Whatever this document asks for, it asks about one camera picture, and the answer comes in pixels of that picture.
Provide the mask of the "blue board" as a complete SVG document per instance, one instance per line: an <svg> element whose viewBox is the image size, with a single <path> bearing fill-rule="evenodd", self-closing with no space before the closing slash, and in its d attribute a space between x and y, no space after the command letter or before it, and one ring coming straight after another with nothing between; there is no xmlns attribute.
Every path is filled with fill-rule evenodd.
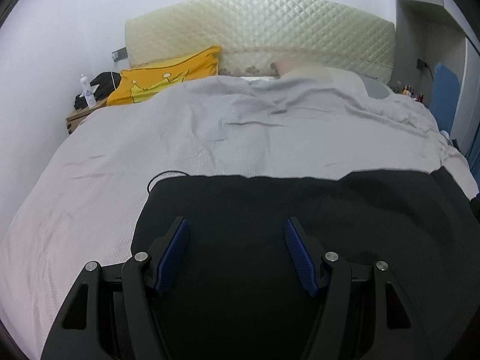
<svg viewBox="0 0 480 360"><path fill-rule="evenodd" d="M456 108L461 92L457 75L446 65L439 63L433 69L430 113L440 131L452 132Z"/></svg>

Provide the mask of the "wall power outlet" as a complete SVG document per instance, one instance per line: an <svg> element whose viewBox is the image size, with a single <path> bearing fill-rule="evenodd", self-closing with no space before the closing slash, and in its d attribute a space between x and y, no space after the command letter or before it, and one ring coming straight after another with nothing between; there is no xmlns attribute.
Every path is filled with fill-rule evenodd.
<svg viewBox="0 0 480 360"><path fill-rule="evenodd" d="M125 47L112 52L112 60L114 63L128 58L128 51Z"/></svg>

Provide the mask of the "grey bed sheet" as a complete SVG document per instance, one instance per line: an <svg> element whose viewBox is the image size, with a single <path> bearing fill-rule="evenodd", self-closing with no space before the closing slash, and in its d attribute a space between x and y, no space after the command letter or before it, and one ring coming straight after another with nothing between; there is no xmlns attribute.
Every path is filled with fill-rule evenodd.
<svg viewBox="0 0 480 360"><path fill-rule="evenodd" d="M409 97L306 77L214 76L95 111L55 152L1 244L1 321L38 359L80 269L128 258L160 172L316 177L445 167L479 188L432 114Z"/></svg>

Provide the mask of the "patchwork pillow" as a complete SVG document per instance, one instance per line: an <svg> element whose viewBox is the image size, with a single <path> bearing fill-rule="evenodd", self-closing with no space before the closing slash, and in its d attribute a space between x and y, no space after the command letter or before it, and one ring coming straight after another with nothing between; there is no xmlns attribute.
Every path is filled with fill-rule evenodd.
<svg viewBox="0 0 480 360"><path fill-rule="evenodd" d="M394 94L387 85L375 78L321 63L280 59L272 63L272 68L281 78L311 78L322 85L334 86L355 95L384 99Z"/></svg>

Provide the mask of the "black large jacket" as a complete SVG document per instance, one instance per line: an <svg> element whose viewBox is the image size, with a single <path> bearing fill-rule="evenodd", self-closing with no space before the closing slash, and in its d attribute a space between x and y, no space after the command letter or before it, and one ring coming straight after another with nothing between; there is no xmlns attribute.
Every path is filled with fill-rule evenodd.
<svg viewBox="0 0 480 360"><path fill-rule="evenodd" d="M458 359L479 349L478 205L445 169L183 175L131 250L171 359Z"/></svg>

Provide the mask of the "grey wardrobe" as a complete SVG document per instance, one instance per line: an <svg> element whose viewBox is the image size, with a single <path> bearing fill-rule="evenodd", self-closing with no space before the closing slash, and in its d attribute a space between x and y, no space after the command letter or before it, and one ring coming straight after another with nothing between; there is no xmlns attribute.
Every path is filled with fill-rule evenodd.
<svg viewBox="0 0 480 360"><path fill-rule="evenodd" d="M412 86L432 103L435 67L458 80L450 136L466 154L479 126L479 39L453 0L396 0L396 48L391 84Z"/></svg>

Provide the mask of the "white plastic bottle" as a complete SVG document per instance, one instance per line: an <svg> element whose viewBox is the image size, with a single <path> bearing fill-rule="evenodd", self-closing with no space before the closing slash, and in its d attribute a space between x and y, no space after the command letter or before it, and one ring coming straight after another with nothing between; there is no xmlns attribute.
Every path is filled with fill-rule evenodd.
<svg viewBox="0 0 480 360"><path fill-rule="evenodd" d="M84 95L87 107L89 109L94 108L96 106L96 99L87 76L81 75L80 85L82 88L82 93Z"/></svg>

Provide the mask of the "wooden nightstand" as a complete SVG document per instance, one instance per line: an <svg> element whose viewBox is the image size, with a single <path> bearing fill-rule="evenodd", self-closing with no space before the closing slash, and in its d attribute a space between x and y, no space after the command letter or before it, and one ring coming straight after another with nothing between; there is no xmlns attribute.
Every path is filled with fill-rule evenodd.
<svg viewBox="0 0 480 360"><path fill-rule="evenodd" d="M84 108L82 110L76 110L70 116L66 118L66 129L69 135L71 135L77 127L83 122L83 120L92 114L94 111L101 109L107 105L107 100L103 99L100 102L97 102L93 108Z"/></svg>

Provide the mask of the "small bottles group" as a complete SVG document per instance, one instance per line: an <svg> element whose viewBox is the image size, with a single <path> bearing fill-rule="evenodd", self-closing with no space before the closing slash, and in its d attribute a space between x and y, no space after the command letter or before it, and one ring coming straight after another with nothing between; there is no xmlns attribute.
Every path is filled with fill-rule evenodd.
<svg viewBox="0 0 480 360"><path fill-rule="evenodd" d="M400 81L398 81L396 86L392 87L392 90L396 94L402 94L404 96L412 98L415 102L423 102L424 95L422 93L416 94L414 88L411 85L403 85Z"/></svg>

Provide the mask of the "yellow pillow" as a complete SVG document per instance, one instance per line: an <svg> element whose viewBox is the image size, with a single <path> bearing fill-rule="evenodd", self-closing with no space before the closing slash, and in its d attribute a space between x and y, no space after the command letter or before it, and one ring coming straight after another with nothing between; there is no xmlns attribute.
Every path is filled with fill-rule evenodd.
<svg viewBox="0 0 480 360"><path fill-rule="evenodd" d="M220 46L213 45L191 55L122 70L120 83L106 99L106 105L144 102L175 84L216 76L221 51Z"/></svg>

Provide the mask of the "black item on nightstand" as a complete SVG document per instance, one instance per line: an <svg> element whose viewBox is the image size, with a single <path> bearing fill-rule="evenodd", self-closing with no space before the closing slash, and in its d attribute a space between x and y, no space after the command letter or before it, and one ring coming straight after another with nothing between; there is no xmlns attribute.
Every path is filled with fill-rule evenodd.
<svg viewBox="0 0 480 360"><path fill-rule="evenodd" d="M107 98L120 84L121 76L117 72L101 72L90 82L93 95L96 101L102 101ZM82 110L87 107L85 95L80 93L76 96L74 102L75 110Z"/></svg>

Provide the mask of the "cream quilted headboard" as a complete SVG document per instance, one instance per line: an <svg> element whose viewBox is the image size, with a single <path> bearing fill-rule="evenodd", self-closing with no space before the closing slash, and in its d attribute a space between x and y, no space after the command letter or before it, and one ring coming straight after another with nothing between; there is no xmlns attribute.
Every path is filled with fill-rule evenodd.
<svg viewBox="0 0 480 360"><path fill-rule="evenodd" d="M326 0L190 0L128 19L131 67L221 48L220 73L272 77L273 63L295 59L386 84L395 26L366 11Z"/></svg>

